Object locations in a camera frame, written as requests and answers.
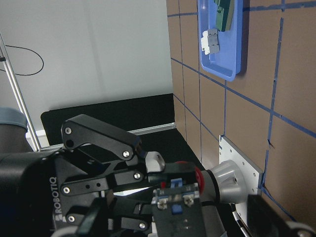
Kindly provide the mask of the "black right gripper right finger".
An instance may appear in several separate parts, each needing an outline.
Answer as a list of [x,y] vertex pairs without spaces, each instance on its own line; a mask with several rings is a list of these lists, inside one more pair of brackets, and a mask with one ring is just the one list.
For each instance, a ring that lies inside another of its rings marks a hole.
[[293,237],[286,222],[259,195],[247,199],[247,226],[253,237]]

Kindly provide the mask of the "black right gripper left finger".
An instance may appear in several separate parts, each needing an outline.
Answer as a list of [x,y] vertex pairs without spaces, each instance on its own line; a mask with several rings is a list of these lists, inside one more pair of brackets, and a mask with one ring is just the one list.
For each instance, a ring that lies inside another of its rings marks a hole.
[[105,197],[97,197],[76,230],[77,237],[109,237],[109,218],[117,198],[108,201]]

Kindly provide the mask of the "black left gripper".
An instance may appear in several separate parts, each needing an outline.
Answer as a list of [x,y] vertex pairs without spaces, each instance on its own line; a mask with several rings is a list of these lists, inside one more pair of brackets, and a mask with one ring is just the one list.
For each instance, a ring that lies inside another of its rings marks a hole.
[[[0,234],[47,237],[79,225],[95,198],[144,175],[140,137],[87,115],[62,125],[64,146],[33,152],[23,124],[0,126]],[[152,231],[152,190],[114,194],[110,232]]]

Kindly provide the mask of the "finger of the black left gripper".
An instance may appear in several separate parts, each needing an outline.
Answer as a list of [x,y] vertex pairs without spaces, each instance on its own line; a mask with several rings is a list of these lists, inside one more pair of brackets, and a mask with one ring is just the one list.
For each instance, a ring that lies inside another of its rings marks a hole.
[[171,180],[180,178],[183,184],[193,184],[198,181],[196,166],[192,162],[166,163],[159,152],[147,152],[145,166],[150,184],[160,184],[161,182],[171,184]]

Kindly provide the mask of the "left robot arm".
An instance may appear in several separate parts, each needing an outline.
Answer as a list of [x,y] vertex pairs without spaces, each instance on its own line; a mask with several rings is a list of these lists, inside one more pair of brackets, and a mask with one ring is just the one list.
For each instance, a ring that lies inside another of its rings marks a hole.
[[66,120],[63,146],[34,152],[27,120],[0,110],[3,237],[224,237],[218,203],[247,200],[231,161],[227,182],[191,162],[167,163],[141,139],[87,115]]

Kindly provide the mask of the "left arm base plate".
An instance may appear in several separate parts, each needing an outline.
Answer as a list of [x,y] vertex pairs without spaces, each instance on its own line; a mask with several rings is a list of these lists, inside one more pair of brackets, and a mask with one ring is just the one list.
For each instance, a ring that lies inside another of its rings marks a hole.
[[261,195],[263,170],[226,136],[219,139],[218,186],[221,203],[234,203],[245,224],[248,221],[248,196]]

